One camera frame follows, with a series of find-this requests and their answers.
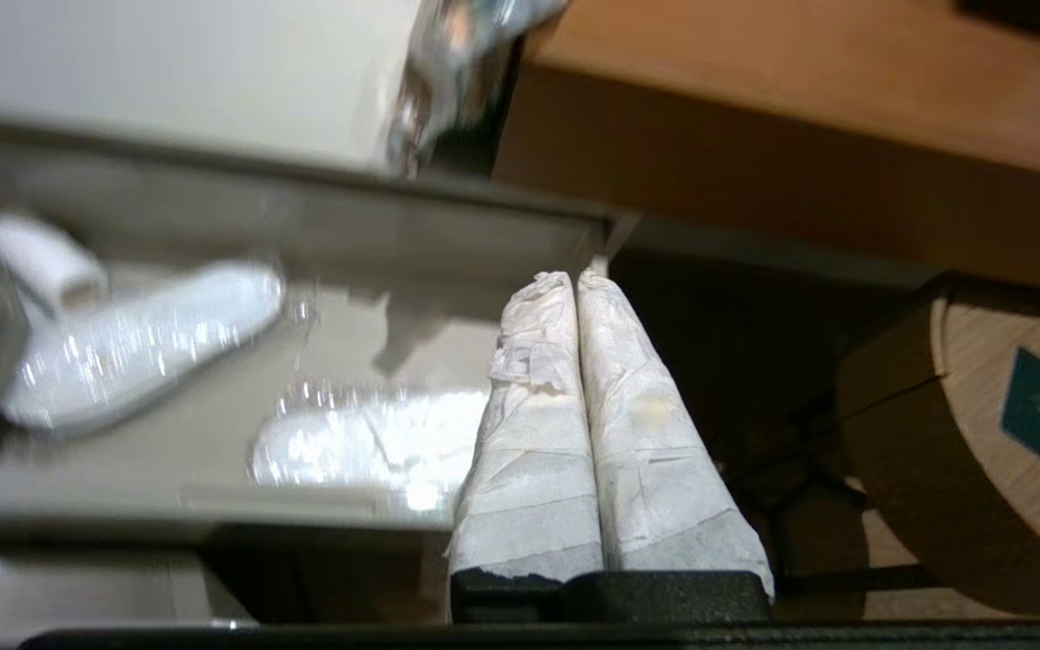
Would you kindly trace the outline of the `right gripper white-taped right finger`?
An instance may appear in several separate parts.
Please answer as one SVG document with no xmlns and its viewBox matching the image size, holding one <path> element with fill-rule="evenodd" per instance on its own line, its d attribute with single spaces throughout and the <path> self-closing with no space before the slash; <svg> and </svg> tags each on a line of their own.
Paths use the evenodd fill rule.
<svg viewBox="0 0 1040 650">
<path fill-rule="evenodd" d="M 775 596 L 765 547 L 722 480 L 672 374 L 617 283 L 577 291 L 580 369 L 612 571 L 746 571 Z"/>
</svg>

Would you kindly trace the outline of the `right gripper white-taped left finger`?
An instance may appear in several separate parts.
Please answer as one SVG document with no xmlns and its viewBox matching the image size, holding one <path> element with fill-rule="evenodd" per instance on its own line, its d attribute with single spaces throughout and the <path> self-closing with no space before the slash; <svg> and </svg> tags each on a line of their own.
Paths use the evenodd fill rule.
<svg viewBox="0 0 1040 650">
<path fill-rule="evenodd" d="M 572 280 L 538 274 L 506 302 L 450 573 L 572 580 L 602 571 L 601 523 Z"/>
</svg>

